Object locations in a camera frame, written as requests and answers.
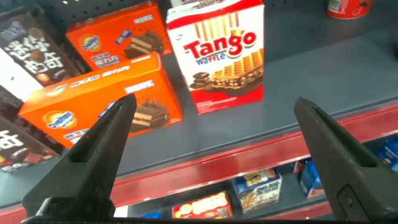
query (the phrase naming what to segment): blue snack box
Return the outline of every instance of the blue snack box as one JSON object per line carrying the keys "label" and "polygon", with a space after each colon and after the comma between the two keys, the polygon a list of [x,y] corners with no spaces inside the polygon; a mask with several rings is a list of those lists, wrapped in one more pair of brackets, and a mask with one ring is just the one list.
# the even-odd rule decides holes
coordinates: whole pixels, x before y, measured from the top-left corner
{"label": "blue snack box", "polygon": [[386,142],[375,155],[392,170],[398,171],[398,141]]}
{"label": "blue snack box", "polygon": [[265,206],[279,200],[282,176],[276,169],[260,170],[232,180],[243,212]]}
{"label": "blue snack box", "polygon": [[316,197],[325,193],[317,168],[312,160],[308,160],[301,174],[300,186],[307,198]]}
{"label": "blue snack box", "polygon": [[159,211],[152,212],[150,214],[146,214],[141,216],[141,218],[162,218],[162,214]]}

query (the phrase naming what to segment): shelf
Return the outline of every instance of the shelf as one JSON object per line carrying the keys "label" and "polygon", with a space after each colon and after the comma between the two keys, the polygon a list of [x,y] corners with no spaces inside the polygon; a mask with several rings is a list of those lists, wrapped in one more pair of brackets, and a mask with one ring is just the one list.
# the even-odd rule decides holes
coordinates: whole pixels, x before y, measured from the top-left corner
{"label": "shelf", "polygon": [[333,214],[323,215],[318,218],[313,218],[314,220],[321,220],[321,221],[335,221],[336,218]]}
{"label": "shelf", "polygon": [[[111,196],[115,205],[308,157],[293,114],[299,96],[337,116],[360,141],[396,131],[398,62],[390,35],[396,4],[375,1],[367,16],[352,21],[330,19],[322,4],[267,16],[265,100],[231,110],[198,116],[175,57],[164,57],[184,122],[128,140]],[[22,197],[56,161],[0,173],[0,222],[25,217]]]}
{"label": "shelf", "polygon": [[164,218],[172,218],[172,207],[206,197],[207,195],[216,194],[222,190],[225,190],[228,194],[229,201],[234,211],[233,218],[236,219],[267,218],[276,214],[281,215],[292,210],[326,202],[325,195],[315,198],[306,198],[304,196],[297,175],[292,173],[292,167],[290,165],[279,167],[278,170],[282,174],[282,188],[280,190],[279,201],[247,213],[242,212],[239,199],[233,190],[232,183],[230,180],[226,180],[199,189],[130,205],[128,208],[128,217],[140,217],[154,211],[161,211],[162,214],[164,214]]}

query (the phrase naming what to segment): red shelf edge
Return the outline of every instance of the red shelf edge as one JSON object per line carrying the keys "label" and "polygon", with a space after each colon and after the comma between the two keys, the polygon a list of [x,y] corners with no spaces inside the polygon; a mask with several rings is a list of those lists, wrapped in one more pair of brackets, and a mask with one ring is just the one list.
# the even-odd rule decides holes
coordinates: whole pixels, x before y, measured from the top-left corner
{"label": "red shelf edge", "polygon": [[[396,133],[397,117],[398,105],[395,105],[342,119],[339,123],[358,140],[365,142]],[[150,174],[119,180],[113,187],[111,199],[117,207],[130,205],[227,180],[246,172],[279,166],[308,156],[309,152],[301,133],[293,133]],[[16,224],[25,217],[22,205],[16,205],[12,209],[0,209],[0,223]]]}

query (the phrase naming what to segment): black snack box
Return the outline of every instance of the black snack box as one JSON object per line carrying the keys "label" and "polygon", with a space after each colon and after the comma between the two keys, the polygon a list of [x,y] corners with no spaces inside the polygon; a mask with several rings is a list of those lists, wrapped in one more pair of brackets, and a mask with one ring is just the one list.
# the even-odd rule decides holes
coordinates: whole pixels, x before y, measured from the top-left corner
{"label": "black snack box", "polygon": [[0,86],[0,170],[12,172],[59,156],[63,146],[18,116],[22,101]]}
{"label": "black snack box", "polygon": [[42,86],[90,71],[36,4],[0,14],[0,48]]}

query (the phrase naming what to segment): tango waffle box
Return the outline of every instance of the tango waffle box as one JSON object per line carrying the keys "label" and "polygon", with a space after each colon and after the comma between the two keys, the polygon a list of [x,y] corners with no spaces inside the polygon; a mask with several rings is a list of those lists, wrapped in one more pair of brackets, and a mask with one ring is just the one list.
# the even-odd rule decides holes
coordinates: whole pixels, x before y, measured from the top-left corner
{"label": "tango waffle box", "polygon": [[156,0],[78,22],[66,35],[93,70],[153,51],[172,52]]}
{"label": "tango waffle box", "polygon": [[[0,14],[0,20],[1,57],[8,56],[13,67],[25,70],[19,70],[16,77],[4,86],[18,97],[25,96],[26,91],[88,72],[79,54],[55,30],[38,5]],[[13,86],[23,86],[24,90],[11,90]]]}
{"label": "tango waffle box", "polygon": [[182,120],[157,52],[33,92],[19,114],[71,148],[114,102],[134,93],[129,137]]}
{"label": "tango waffle box", "polygon": [[170,0],[170,2],[172,3],[172,7],[177,7],[177,6],[181,6],[181,5],[185,5],[185,4],[189,4],[189,3],[193,3],[193,2],[197,2],[197,1],[203,1],[203,0]]}
{"label": "tango waffle box", "polygon": [[308,160],[301,174],[300,186],[307,198],[325,194],[317,168],[312,160]]}
{"label": "tango waffle box", "polygon": [[59,156],[63,147],[18,116],[22,101],[0,86],[0,170],[12,172]]}
{"label": "tango waffle box", "polygon": [[230,218],[232,207],[225,191],[173,207],[173,218]]}
{"label": "tango waffle box", "polygon": [[263,99],[263,12],[261,0],[169,9],[170,41],[199,114]]}
{"label": "tango waffle box", "polygon": [[233,179],[243,212],[248,212],[279,200],[282,176],[276,169],[266,169]]}

